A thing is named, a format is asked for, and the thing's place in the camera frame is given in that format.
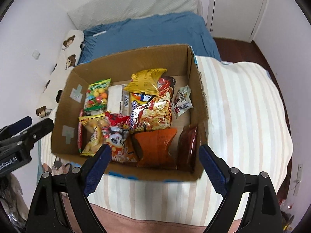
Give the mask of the blue bed sheet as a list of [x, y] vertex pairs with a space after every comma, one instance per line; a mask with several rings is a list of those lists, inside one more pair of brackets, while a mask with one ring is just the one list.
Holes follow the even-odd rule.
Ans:
[[84, 48], [79, 64], [118, 52], [172, 44], [187, 44], [195, 55], [221, 60], [204, 19], [193, 12], [126, 19], [97, 25], [83, 33]]

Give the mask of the yellow egg biscuit bag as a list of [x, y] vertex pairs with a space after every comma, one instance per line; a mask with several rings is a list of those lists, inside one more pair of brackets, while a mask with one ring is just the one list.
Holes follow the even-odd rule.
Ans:
[[105, 113], [98, 115], [83, 116], [80, 119], [82, 123], [82, 134], [83, 129], [85, 129], [89, 134], [91, 134], [89, 141], [83, 147], [81, 156], [94, 156], [99, 148], [104, 144], [104, 136], [102, 131], [104, 128], [108, 127], [109, 120]]

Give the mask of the white snack packet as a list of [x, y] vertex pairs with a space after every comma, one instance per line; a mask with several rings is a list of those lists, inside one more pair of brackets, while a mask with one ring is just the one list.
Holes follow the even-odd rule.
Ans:
[[189, 85], [180, 87], [171, 105], [175, 117], [178, 118], [186, 111], [193, 108], [190, 100], [191, 88]]

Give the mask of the red panda snack bag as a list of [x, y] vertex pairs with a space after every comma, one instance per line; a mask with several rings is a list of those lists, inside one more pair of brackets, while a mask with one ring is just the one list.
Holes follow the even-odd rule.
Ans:
[[117, 163], [139, 161], [132, 145], [129, 130], [129, 116], [105, 112], [108, 125], [102, 128], [105, 143], [111, 147], [112, 160]]

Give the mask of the orange snack sachet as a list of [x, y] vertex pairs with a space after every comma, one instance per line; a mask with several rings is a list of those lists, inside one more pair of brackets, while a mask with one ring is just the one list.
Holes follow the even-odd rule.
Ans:
[[138, 167], [176, 169], [169, 149], [176, 133], [176, 128], [167, 128], [134, 134], [135, 146], [141, 153]]

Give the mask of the green fruit candy bag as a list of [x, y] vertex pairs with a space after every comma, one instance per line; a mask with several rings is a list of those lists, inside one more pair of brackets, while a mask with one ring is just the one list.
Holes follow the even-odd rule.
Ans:
[[109, 78], [89, 85], [84, 102], [85, 112], [106, 110], [110, 84], [111, 79]]

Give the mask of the yellow snack sachet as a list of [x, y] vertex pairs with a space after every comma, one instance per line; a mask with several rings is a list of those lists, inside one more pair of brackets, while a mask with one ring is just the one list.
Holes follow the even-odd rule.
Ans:
[[132, 74], [131, 82], [125, 86], [124, 90], [130, 93], [158, 96], [157, 83], [166, 71], [166, 68], [154, 68]]

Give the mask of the dark red snack sachet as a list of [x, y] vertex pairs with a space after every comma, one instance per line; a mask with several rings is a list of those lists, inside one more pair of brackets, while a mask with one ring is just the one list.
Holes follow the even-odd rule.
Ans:
[[178, 141], [177, 169], [193, 173], [196, 163], [197, 125], [188, 125], [183, 128]]

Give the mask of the striped cream pink blanket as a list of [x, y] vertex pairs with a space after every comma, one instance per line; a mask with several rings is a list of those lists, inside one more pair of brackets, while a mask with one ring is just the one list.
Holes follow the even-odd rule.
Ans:
[[[207, 141], [214, 153], [243, 173], [269, 174], [279, 189], [293, 153], [279, 91], [258, 64], [225, 65], [195, 56], [208, 109]], [[52, 134], [41, 140], [41, 161], [76, 163], [51, 151]], [[105, 173], [90, 201], [136, 220], [202, 226], [220, 203], [207, 175], [191, 182], [151, 181]]]

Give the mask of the silver white small packet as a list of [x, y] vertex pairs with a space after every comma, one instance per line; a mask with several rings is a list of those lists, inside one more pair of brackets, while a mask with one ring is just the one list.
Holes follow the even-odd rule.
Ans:
[[122, 85], [122, 114], [129, 116], [131, 113], [130, 107], [130, 92], [125, 90], [126, 84]]

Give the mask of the white cartoon print pillow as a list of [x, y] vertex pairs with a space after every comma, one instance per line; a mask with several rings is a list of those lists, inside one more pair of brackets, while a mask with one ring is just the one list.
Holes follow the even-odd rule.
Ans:
[[80, 30], [69, 30], [56, 64], [39, 99], [36, 115], [47, 117], [58, 105], [71, 70], [78, 64], [84, 42], [84, 33]]

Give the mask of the white mattress against wall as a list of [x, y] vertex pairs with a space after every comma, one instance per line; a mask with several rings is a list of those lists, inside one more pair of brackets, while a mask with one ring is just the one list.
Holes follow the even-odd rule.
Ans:
[[78, 30], [126, 19], [193, 12], [202, 15], [201, 0], [90, 0], [68, 12]]

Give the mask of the cardboard box with blue print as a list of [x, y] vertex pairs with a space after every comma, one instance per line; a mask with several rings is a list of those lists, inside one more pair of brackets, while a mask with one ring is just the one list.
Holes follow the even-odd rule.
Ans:
[[203, 167], [185, 140], [207, 141], [208, 109], [188, 45], [163, 45], [104, 56], [75, 67], [59, 100], [52, 153], [84, 163], [102, 143], [107, 173], [138, 180], [191, 182]]

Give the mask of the white tissue pack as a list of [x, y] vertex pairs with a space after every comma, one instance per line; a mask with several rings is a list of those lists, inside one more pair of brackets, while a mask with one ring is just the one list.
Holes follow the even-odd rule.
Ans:
[[120, 114], [123, 103], [123, 85], [114, 85], [108, 88], [107, 111]]

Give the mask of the red white stick packet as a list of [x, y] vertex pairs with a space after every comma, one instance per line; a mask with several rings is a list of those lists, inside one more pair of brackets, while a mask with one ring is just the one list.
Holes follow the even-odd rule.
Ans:
[[80, 118], [83, 117], [83, 109], [80, 110], [79, 112], [79, 117], [78, 117], [78, 151], [81, 154], [82, 153], [82, 144], [83, 144], [83, 134], [82, 134], [82, 123], [80, 122]]

